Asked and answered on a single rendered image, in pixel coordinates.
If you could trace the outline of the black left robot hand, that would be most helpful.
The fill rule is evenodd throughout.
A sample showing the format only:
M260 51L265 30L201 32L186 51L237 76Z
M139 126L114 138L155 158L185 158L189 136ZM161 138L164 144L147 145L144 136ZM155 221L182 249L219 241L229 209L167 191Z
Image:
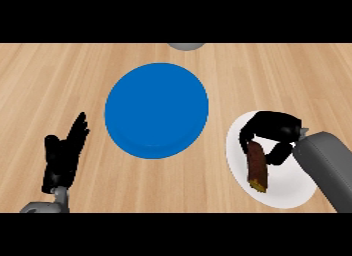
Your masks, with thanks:
M46 168L42 192L46 194L52 194L56 187L70 188L73 185L87 135L86 113L82 112L67 138L61 140L56 135L45 137Z

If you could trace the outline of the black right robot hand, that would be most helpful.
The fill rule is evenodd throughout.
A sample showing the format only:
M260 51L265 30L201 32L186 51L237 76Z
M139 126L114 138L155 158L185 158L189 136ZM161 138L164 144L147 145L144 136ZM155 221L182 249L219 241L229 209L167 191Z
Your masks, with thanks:
M242 152L248 153L248 143L254 137L276 141L272 151L266 154L266 164L279 166L287 160L293 143L299 141L302 120L293 115L259 111L240 131L240 145Z

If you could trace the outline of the brown sweet potato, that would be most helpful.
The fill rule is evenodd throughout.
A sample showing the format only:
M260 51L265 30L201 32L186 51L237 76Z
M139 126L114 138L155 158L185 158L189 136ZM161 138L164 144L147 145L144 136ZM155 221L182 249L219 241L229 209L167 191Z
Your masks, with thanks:
M247 181L250 187L254 188L257 192L265 193L268 190L268 166L263 148L256 141L250 141L247 147Z

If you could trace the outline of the white plate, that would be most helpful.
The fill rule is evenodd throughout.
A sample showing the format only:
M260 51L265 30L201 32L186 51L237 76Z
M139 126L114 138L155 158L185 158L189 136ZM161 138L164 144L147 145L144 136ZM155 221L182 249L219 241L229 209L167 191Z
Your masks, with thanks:
M268 190L259 192L247 181L247 155L240 145L240 131L256 111L242 114L234 121L226 135L226 162L235 181L247 195L262 204L278 209L303 205L315 194L316 184L293 156L279 166L268 167Z

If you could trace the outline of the blue plate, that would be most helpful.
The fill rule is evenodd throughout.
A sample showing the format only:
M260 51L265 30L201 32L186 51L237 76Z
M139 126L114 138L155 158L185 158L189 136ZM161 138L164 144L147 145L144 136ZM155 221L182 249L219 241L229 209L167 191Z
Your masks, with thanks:
M195 142L209 118L200 79L172 63L139 66L113 86L104 117L124 152L144 159L173 156Z

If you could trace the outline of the grey round object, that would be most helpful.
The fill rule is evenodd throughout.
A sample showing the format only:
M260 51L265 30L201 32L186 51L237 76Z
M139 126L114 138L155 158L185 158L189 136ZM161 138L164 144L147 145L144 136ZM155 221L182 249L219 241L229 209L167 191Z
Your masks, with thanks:
M169 43L169 46L180 51L192 51L201 48L204 43Z

